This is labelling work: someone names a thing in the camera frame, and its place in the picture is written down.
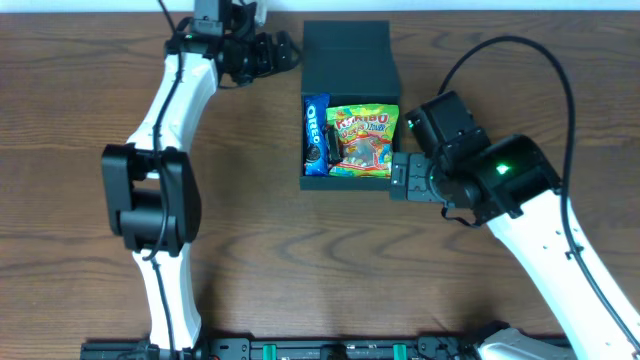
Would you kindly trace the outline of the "blue Oreo cookie pack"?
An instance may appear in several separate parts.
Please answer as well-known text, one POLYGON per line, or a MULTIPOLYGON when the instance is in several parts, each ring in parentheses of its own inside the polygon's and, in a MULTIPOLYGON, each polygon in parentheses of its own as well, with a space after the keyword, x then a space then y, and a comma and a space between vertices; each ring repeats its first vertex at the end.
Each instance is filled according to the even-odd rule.
POLYGON ((326 93, 307 96, 305 104, 305 175, 328 176, 328 144, 326 111, 330 96, 326 93))

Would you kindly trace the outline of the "dark green box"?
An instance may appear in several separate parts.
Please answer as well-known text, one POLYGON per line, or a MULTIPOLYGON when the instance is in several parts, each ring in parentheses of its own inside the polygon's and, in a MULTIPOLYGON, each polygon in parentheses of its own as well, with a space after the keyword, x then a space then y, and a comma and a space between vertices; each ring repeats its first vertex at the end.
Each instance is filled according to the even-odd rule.
POLYGON ((387 21, 308 20, 302 58, 303 98, 327 93, 332 106, 400 102, 387 21))

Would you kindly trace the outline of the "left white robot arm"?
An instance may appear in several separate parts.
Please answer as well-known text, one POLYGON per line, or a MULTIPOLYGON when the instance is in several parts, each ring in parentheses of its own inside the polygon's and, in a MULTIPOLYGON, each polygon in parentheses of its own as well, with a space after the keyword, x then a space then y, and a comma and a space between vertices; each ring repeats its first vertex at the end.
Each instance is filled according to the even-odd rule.
POLYGON ((170 21, 164 73, 151 106, 122 144, 101 157, 109 226, 142 275, 151 330, 122 359, 207 359, 195 303, 191 248, 201 199, 189 154, 199 122, 224 73, 243 86, 264 60, 255 49, 266 21, 262 1, 197 1, 194 13, 170 21))

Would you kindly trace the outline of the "black mounting rail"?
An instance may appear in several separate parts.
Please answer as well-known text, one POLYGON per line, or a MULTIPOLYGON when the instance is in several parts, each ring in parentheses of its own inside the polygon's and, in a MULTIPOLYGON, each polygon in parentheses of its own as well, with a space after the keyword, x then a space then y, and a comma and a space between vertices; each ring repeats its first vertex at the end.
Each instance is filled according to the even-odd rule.
POLYGON ((415 338, 198 339, 192 348, 162 349, 149 340, 95 340, 81 346, 82 359, 208 360, 420 360, 420 359, 574 359, 562 337, 531 338, 509 324, 494 321, 467 336, 415 338))

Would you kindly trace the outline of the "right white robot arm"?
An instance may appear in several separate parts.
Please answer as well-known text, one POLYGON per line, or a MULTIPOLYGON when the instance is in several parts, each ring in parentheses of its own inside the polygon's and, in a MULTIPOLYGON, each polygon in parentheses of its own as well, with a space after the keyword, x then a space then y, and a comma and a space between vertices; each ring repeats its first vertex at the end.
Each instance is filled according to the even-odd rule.
POLYGON ((525 135, 492 143, 453 91, 408 112, 421 150, 394 157, 403 199, 468 209, 536 285, 579 359, 636 359, 639 314, 561 197, 561 179, 525 135))

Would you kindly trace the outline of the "green gummy candy bag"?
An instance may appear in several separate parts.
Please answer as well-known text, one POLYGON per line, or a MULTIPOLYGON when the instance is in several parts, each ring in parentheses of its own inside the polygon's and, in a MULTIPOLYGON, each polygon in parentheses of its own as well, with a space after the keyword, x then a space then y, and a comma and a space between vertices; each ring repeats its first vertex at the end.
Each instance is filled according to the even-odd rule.
POLYGON ((362 104, 330 107, 328 125, 337 131, 342 160, 332 165, 334 177, 389 178, 399 107, 362 104))

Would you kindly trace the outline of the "red snack bag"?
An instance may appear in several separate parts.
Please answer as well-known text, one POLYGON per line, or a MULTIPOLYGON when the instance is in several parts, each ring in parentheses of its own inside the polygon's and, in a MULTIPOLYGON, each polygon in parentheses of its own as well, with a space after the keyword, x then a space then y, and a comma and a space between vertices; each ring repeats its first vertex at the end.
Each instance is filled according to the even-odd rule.
POLYGON ((338 131, 334 126, 326 127, 325 139, 328 147, 328 163, 331 165, 339 164, 343 161, 343 157, 338 131))

